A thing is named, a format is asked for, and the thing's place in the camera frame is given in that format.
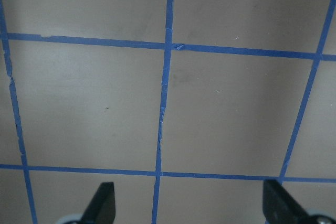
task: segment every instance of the blue painter's tape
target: blue painter's tape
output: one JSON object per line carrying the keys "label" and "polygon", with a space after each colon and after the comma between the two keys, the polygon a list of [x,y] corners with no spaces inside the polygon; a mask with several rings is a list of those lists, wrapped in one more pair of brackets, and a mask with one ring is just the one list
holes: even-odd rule
{"label": "blue painter's tape", "polygon": [[328,35],[328,32],[329,32],[329,28],[330,28],[330,24],[331,24],[331,20],[332,20],[332,15],[334,13],[335,7],[336,7],[336,0],[330,0],[327,15],[326,15],[326,19],[325,19],[324,25],[323,25],[323,30],[322,30],[321,37],[320,37],[319,44],[318,44],[318,48],[317,48],[317,51],[316,51],[315,60],[313,62],[313,65],[312,65],[312,68],[311,68],[311,71],[310,71],[310,74],[309,74],[306,89],[304,91],[303,98],[302,98],[302,101],[301,101],[299,113],[298,113],[297,119],[295,121],[294,129],[293,129],[293,132],[292,132],[292,135],[291,135],[288,147],[287,147],[285,159],[283,160],[282,168],[281,168],[281,171],[280,171],[279,181],[281,183],[284,180],[284,177],[285,177],[288,165],[289,165],[290,157],[291,157],[291,154],[292,154],[292,151],[293,151],[296,139],[297,139],[297,135],[298,135],[298,132],[299,132],[299,129],[300,129],[300,125],[301,125],[301,122],[302,122],[304,111],[305,111],[307,103],[308,103],[309,95],[310,95],[310,92],[311,92],[311,89],[312,89],[312,86],[313,86],[313,83],[314,83],[314,79],[315,79],[315,76],[316,76],[316,73],[317,73],[317,70],[318,70],[318,67],[319,67],[320,60],[323,58],[322,57],[322,52],[323,52],[323,49],[324,49],[324,46],[325,46],[325,43],[326,43],[326,38],[327,38],[327,35]]}
{"label": "blue painter's tape", "polygon": [[67,36],[50,36],[42,37],[37,34],[8,34],[8,39],[25,40],[25,41],[43,41],[67,44],[81,44],[93,46],[109,46],[109,47],[132,47],[132,48],[147,48],[147,49],[164,49],[164,43],[117,40],[117,39],[96,39],[96,38],[81,38]]}
{"label": "blue painter's tape", "polygon": [[330,0],[327,15],[326,15],[326,19],[325,19],[324,24],[323,24],[323,29],[322,29],[320,41],[319,41],[319,44],[318,44],[317,50],[316,50],[317,54],[322,54],[323,53],[323,49],[324,49],[326,39],[327,39],[327,36],[328,36],[332,16],[333,16],[334,11],[335,11],[335,6],[336,6],[336,0]]}
{"label": "blue painter's tape", "polygon": [[336,183],[336,178],[295,178],[285,177],[286,182],[307,182],[307,183]]}
{"label": "blue painter's tape", "polygon": [[162,176],[162,173],[161,173],[161,140],[162,140],[162,126],[163,126],[164,112],[165,112],[166,105],[167,105],[168,81],[169,81],[171,51],[172,51],[173,5],[174,5],[174,0],[167,0],[167,3],[166,3],[166,34],[165,34],[165,45],[164,45],[162,81],[161,81],[159,129],[157,133],[158,145],[156,148],[152,224],[156,224],[156,220],[158,216],[157,209],[159,206],[160,181],[161,181],[161,176]]}
{"label": "blue painter's tape", "polygon": [[30,214],[33,221],[33,224],[37,224],[37,216],[36,216],[36,210],[35,210],[35,204],[34,204],[34,197],[33,197],[33,191],[32,191],[32,185],[29,178],[29,170],[27,169],[27,157],[26,157],[26,150],[25,150],[25,144],[23,140],[23,134],[22,134],[22,126],[21,126],[21,118],[19,114],[19,106],[17,102],[17,96],[16,96],[16,88],[15,88],[15,82],[13,79],[13,68],[12,68],[12,62],[11,62],[11,53],[9,48],[9,41],[8,41],[8,35],[7,35],[7,27],[6,27],[6,21],[5,21],[5,14],[3,9],[3,3],[2,0],[0,0],[0,31],[1,31],[1,39],[2,39],[2,45],[4,49],[4,58],[5,58],[5,65],[6,65],[6,71],[7,75],[10,77],[11,82],[9,84],[9,92],[10,92],[10,98],[12,100],[12,107],[13,107],[13,114],[14,114],[14,120],[16,124],[16,134],[18,136],[18,144],[19,149],[21,152],[21,162],[23,165],[23,172],[24,172],[24,178],[26,183],[26,190],[28,195],[28,201],[29,201],[29,207],[30,207]]}
{"label": "blue painter's tape", "polygon": [[23,166],[22,166],[22,165],[6,165],[6,164],[0,164],[0,169],[23,170]]}
{"label": "blue painter's tape", "polygon": [[336,55],[322,55],[322,60],[336,61]]}
{"label": "blue painter's tape", "polygon": [[190,45],[190,44],[173,44],[173,50],[190,50],[197,52],[213,52],[218,54],[233,54],[233,55],[253,55],[253,56],[269,56],[269,57],[284,57],[297,59],[314,59],[314,53],[308,52],[291,52],[264,50],[253,48],[238,48],[238,47],[219,47],[207,45]]}
{"label": "blue painter's tape", "polygon": [[183,178],[214,178],[214,179],[237,179],[237,180],[265,180],[276,179],[275,176],[231,175],[231,174],[206,174],[206,173],[171,173],[163,172],[163,177]]}
{"label": "blue painter's tape", "polygon": [[300,129],[300,125],[301,125],[301,122],[302,122],[304,111],[306,110],[309,95],[310,95],[310,92],[311,92],[311,89],[312,89],[312,86],[313,86],[313,82],[314,82],[314,79],[315,79],[315,76],[316,76],[316,72],[317,72],[317,68],[319,66],[319,63],[320,63],[319,59],[314,60],[313,66],[312,66],[310,74],[309,74],[306,89],[305,89],[304,94],[303,94],[300,109],[299,109],[299,112],[298,112],[298,115],[297,115],[297,118],[296,118],[296,121],[295,121],[294,129],[293,129],[293,132],[292,132],[292,135],[291,135],[288,147],[287,147],[287,151],[286,151],[286,154],[285,154],[285,159],[283,160],[282,168],[281,168],[281,171],[280,171],[280,175],[279,175],[279,181],[280,182],[283,181],[283,178],[285,177],[285,174],[286,174],[286,171],[287,171],[287,168],[288,168],[288,165],[289,165],[290,157],[291,157],[291,154],[293,152],[293,148],[294,148],[294,145],[295,145],[295,142],[296,142],[296,139],[297,139],[297,135],[298,135],[298,132],[299,132],[299,129]]}
{"label": "blue painter's tape", "polygon": [[66,172],[66,173],[100,173],[100,174],[155,176],[155,172],[147,170],[94,169],[94,168],[53,167],[53,166],[28,166],[28,169],[43,170],[48,172]]}

